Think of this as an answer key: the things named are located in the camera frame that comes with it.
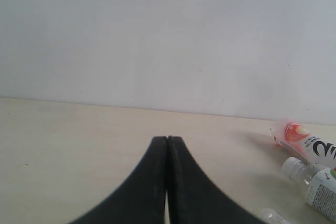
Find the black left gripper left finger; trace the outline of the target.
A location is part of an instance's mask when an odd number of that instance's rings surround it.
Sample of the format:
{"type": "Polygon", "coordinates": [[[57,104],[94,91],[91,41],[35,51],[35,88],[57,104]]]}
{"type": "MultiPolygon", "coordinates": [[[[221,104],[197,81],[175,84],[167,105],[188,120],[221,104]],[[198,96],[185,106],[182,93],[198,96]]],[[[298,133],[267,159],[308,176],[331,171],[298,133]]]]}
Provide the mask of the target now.
{"type": "Polygon", "coordinates": [[[72,223],[165,223],[166,154],[167,137],[154,137],[124,182],[72,223]]]}

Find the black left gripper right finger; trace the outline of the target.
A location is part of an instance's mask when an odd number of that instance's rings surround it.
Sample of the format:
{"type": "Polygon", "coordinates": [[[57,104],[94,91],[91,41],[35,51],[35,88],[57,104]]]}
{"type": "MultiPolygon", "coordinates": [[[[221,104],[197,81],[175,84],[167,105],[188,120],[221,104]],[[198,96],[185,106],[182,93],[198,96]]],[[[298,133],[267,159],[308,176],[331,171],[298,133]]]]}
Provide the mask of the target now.
{"type": "Polygon", "coordinates": [[[167,143],[170,223],[259,223],[207,177],[181,137],[169,136],[167,143]]]}

